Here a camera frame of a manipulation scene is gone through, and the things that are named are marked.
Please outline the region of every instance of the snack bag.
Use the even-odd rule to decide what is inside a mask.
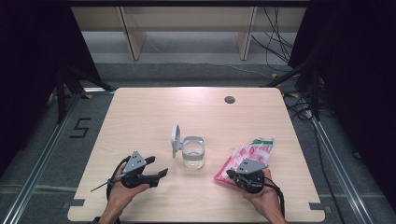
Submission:
[[[267,163],[273,147],[274,138],[256,138],[249,144],[237,147],[233,151],[233,155],[230,156],[221,170],[215,175],[215,180],[235,185],[233,180],[228,177],[227,170],[235,170],[245,158]]]

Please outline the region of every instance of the wooden table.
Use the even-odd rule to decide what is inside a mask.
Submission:
[[[232,96],[235,103],[227,104]],[[183,165],[181,152],[172,158],[172,129],[178,124],[181,139],[205,139],[205,165],[192,171]],[[289,114],[278,89],[272,88],[128,88],[118,89],[108,109],[75,200],[72,221],[90,221],[106,207],[106,182],[119,162],[134,150],[156,161],[145,175],[169,168],[158,188],[148,189],[126,207],[123,221],[135,222],[263,222],[242,191],[218,183],[214,175],[236,147],[256,137],[275,138],[268,161],[274,181],[285,195],[288,221],[320,222],[320,203]]]

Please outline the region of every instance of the gray carpet floor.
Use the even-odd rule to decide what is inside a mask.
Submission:
[[[218,66],[214,64],[97,64],[101,78],[113,87],[174,87],[174,86],[216,86],[216,87],[259,87],[268,84],[273,73],[282,76],[290,70],[287,66],[270,67],[268,65]],[[293,77],[278,86],[282,92],[294,91],[298,77]],[[84,87],[95,87],[82,81]],[[91,155],[97,134],[100,131],[112,94],[94,94],[91,98],[78,100],[61,139],[53,151],[44,173],[35,187],[34,194],[27,204],[19,223],[71,223],[67,218],[68,207],[77,190],[88,158]],[[285,94],[285,104],[298,103],[299,98]],[[340,187],[332,167],[325,155],[323,166],[331,184],[329,189],[324,174],[320,169],[318,145],[314,129],[309,121],[299,119],[290,110],[292,124],[297,133],[306,162],[313,177],[322,204],[329,208],[323,223],[359,223],[349,201]],[[82,130],[75,130],[79,119],[81,125],[88,127],[84,138],[71,138],[80,135]],[[332,141],[337,154],[363,198],[375,223],[396,223],[396,216],[386,198],[370,176],[363,161],[352,155],[353,145],[349,142],[343,128],[329,107],[320,109],[321,124]],[[8,208],[18,195],[21,186],[28,178],[42,149],[46,146],[57,121],[57,102],[52,101],[44,109],[35,130],[0,179],[0,220],[5,218]],[[338,213],[332,199],[333,192],[340,208]]]

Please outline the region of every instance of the person's left hand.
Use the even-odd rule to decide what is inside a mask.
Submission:
[[[125,164],[120,167],[116,175],[120,175],[124,167]],[[120,181],[114,183],[113,188],[110,191],[110,195],[108,196],[106,210],[100,217],[99,223],[113,224],[122,214],[123,209],[132,201],[134,196],[146,189],[149,189],[149,184],[142,184],[133,189],[127,189]]]

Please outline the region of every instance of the pink and white package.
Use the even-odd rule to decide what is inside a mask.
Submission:
[[[215,175],[215,180],[235,185],[227,175],[227,170],[236,170],[242,160],[249,158],[254,161],[268,162],[274,147],[274,138],[256,138],[250,144],[237,147],[233,155],[224,163],[221,170]]]

